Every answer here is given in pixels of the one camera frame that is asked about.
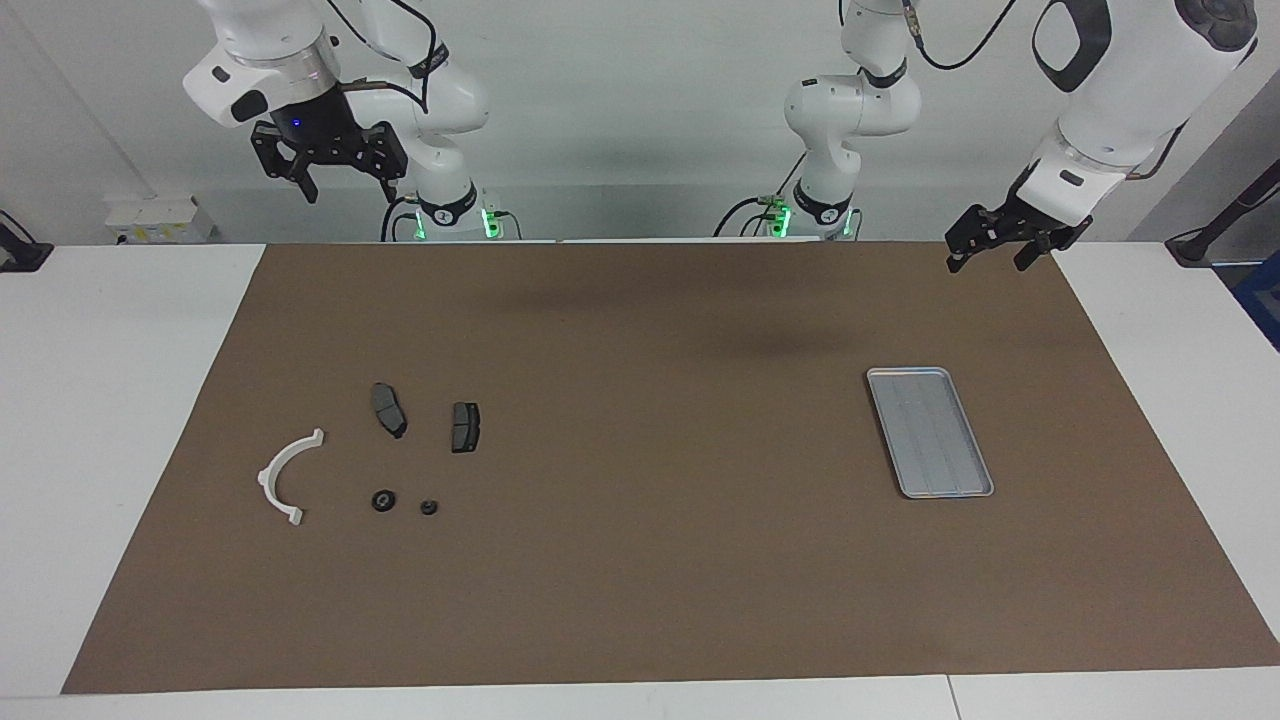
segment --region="white table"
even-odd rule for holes
[[[0,275],[0,717],[1280,717],[1280,669],[54,697],[261,252],[64,247]],[[1280,354],[1158,245],[1060,263],[1277,633]]]

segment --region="blue crate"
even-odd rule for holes
[[[1280,350],[1280,252],[1231,292],[1271,345]]]

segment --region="small black round object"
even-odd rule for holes
[[[380,489],[374,493],[374,510],[387,512],[396,507],[396,493],[389,489]]]

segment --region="green light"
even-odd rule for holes
[[[493,217],[488,209],[480,209],[480,218],[484,219],[484,234],[489,240],[502,237],[502,222]]]
[[[781,214],[773,219],[773,237],[786,237],[791,231],[791,208],[782,205]]]

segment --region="metal tray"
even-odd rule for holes
[[[942,368],[876,368],[867,373],[867,382],[906,497],[987,497],[995,492],[950,373]]]

